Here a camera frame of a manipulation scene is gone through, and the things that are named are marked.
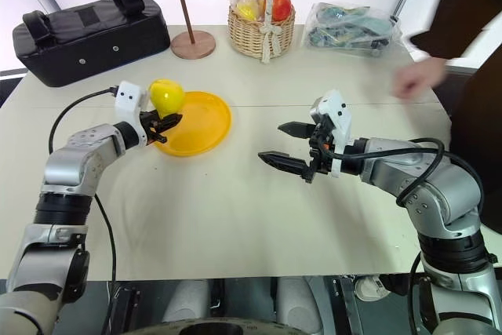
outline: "black bag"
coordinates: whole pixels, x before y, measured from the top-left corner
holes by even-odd
[[[23,15],[13,30],[19,60],[47,86],[65,86],[169,47],[153,0],[99,0]]]

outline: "floor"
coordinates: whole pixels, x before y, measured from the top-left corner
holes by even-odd
[[[307,280],[321,312],[324,334],[335,334],[331,306],[323,278],[309,277]],[[125,295],[126,290],[132,288],[141,292],[134,328],[151,326],[161,322],[164,310],[177,283],[175,281],[154,281],[122,284],[119,296]],[[225,285],[226,316],[275,320],[269,278],[228,279]],[[0,280],[0,293],[4,292],[5,280]],[[88,335],[100,333],[106,308],[106,284],[104,282],[89,282],[85,294],[80,300],[63,307],[60,312],[60,321],[53,334]],[[404,297],[391,294],[378,303],[359,301],[358,309],[364,335],[387,335],[389,333],[407,335],[409,333]]]
[[[22,78],[7,78],[0,80],[0,107],[7,101],[7,97],[16,88],[17,84]]]

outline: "yellow plate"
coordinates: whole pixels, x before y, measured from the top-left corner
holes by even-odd
[[[187,92],[180,123],[162,135],[167,143],[156,142],[161,151],[174,156],[193,156],[213,149],[227,135],[231,125],[228,105],[207,92]]]

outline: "human hand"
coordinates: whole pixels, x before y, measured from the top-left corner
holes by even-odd
[[[441,84],[446,77],[446,59],[430,57],[398,70],[394,77],[394,95],[412,100],[427,88]]]

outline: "wicker basket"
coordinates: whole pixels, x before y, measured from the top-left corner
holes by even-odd
[[[273,58],[281,56],[283,53],[288,51],[291,46],[295,24],[295,9],[291,7],[291,14],[287,19],[279,22],[271,22],[272,26],[280,27],[282,30],[275,36],[272,33],[267,34],[270,54],[264,53],[264,41],[266,34],[262,33],[260,30],[264,24],[265,22],[262,23],[258,21],[246,20],[234,12],[231,7],[228,9],[228,31],[234,48],[240,53],[252,56],[253,58],[261,59],[262,62],[268,63],[269,57]],[[278,44],[281,47],[280,52],[278,53],[274,53],[272,49],[273,38],[278,39]]]

